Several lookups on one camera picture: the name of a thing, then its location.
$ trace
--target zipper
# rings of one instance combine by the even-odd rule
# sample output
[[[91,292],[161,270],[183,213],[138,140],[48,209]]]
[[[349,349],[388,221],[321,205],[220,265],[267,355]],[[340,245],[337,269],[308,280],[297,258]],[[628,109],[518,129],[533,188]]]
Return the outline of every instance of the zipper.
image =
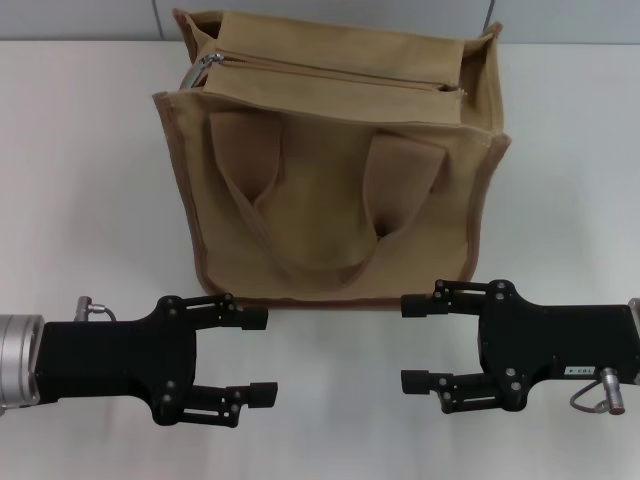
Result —
[[[201,75],[206,70],[209,70],[216,63],[222,63],[223,60],[224,55],[221,53],[210,53],[200,57],[187,71],[187,74],[184,76],[184,79],[180,84],[180,90],[195,87]]]
[[[243,60],[236,57],[227,57],[220,52],[210,53],[202,56],[196,61],[180,84],[180,90],[194,88],[201,80],[203,74],[216,64],[244,66],[261,70],[270,70],[280,73],[290,73],[298,75],[311,75],[333,80],[346,80],[359,83],[370,83],[377,85],[396,86],[404,88],[414,88],[418,90],[453,92],[460,90],[459,87],[446,85],[440,82],[419,82],[415,80],[402,80],[396,78],[380,77],[374,75],[363,75],[359,73],[344,72],[318,67],[309,67],[285,62],[270,62],[256,59],[255,61]]]

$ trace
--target metal connector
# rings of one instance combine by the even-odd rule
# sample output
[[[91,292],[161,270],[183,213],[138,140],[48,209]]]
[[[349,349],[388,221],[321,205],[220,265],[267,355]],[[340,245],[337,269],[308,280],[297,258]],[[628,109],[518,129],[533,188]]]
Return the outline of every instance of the metal connector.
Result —
[[[603,368],[600,373],[602,377],[602,386],[607,396],[609,405],[609,413],[611,415],[622,415],[625,411],[624,402],[622,401],[622,392],[620,392],[620,382],[618,375],[613,368]]]

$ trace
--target white table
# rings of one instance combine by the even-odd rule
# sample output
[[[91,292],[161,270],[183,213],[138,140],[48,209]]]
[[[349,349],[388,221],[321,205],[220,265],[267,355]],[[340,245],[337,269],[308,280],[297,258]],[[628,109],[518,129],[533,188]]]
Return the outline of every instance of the white table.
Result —
[[[507,132],[478,281],[539,303],[640,295],[640,46],[508,45]],[[78,295],[120,319],[201,294],[151,94],[188,67],[179,43],[0,43],[0,310],[71,320]],[[568,406],[584,382],[536,386],[518,414],[446,416],[400,370],[479,372],[471,317],[272,311],[265,332],[199,333],[197,381],[278,381],[240,426],[156,426],[132,398],[71,399],[0,420],[3,479],[635,479],[627,414]],[[599,400],[599,395],[585,401]]]

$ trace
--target silver metal cylinder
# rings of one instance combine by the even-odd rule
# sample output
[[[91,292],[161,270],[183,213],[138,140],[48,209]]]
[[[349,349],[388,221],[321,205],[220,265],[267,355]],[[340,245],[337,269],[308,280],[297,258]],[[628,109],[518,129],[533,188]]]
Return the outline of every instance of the silver metal cylinder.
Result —
[[[0,315],[0,409],[36,405],[34,370],[42,338],[40,315]]]
[[[620,382],[616,371],[613,368],[603,368],[600,376],[602,377],[602,386],[609,404],[609,413],[611,415],[622,415],[624,413],[624,402],[622,401]]]

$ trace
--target metal zipper pull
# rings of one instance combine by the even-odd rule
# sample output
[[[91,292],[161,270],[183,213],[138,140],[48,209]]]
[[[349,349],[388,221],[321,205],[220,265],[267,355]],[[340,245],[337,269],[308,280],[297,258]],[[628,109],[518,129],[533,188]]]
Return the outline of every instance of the metal zipper pull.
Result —
[[[214,63],[222,63],[223,60],[224,55],[221,53],[210,53],[198,59],[184,76],[180,90],[193,88],[205,70],[208,70]]]

